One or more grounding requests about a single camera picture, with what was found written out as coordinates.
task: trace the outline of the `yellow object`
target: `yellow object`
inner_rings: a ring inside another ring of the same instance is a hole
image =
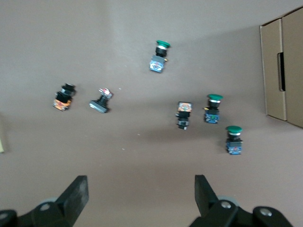
[[[0,140],[0,153],[4,152],[4,149],[3,149],[3,146],[2,146],[2,143],[1,143],[1,140]]]
[[[67,103],[63,103],[63,102],[60,102],[59,100],[55,99],[54,100],[54,103],[53,103],[53,106],[55,108],[57,108],[58,110],[67,110],[69,108],[69,106],[71,105],[71,101],[68,100]]]
[[[179,102],[178,111],[191,112],[191,103]]]

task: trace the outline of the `metal mounting screw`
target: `metal mounting screw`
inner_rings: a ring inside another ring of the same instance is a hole
[[[8,216],[7,213],[0,214],[0,220],[5,219]]]
[[[50,206],[48,203],[46,203],[46,204],[43,204],[43,205],[40,207],[40,210],[41,210],[41,211],[48,210],[50,207],[51,207],[51,206]]]
[[[231,204],[227,201],[221,202],[221,206],[226,209],[230,209],[232,207]]]
[[[262,208],[260,209],[261,214],[263,214],[264,216],[268,216],[271,217],[273,214],[272,212],[270,212],[270,210],[266,209],[266,208]]]

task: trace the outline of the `green push button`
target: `green push button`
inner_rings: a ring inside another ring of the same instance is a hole
[[[226,129],[230,133],[240,133],[240,132],[242,132],[242,128],[239,127],[239,126],[236,126],[236,125],[228,126]]]
[[[208,97],[215,101],[220,101],[221,99],[223,99],[223,96],[217,94],[209,94]]]
[[[165,42],[165,41],[157,40],[157,43],[158,43],[159,46],[164,46],[165,48],[170,47],[170,44]]]

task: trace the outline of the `cardboard box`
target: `cardboard box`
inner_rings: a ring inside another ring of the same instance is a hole
[[[303,127],[303,7],[260,27],[266,113]]]

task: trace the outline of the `green mushroom button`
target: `green mushroom button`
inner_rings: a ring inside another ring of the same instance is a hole
[[[163,46],[165,48],[169,48],[170,47],[170,44],[165,42],[165,41],[161,41],[161,40],[157,40],[157,43],[159,46]]]
[[[208,97],[215,101],[220,101],[221,99],[223,99],[223,96],[217,94],[209,94]]]
[[[228,132],[235,134],[242,132],[242,128],[236,125],[228,126],[226,129]]]

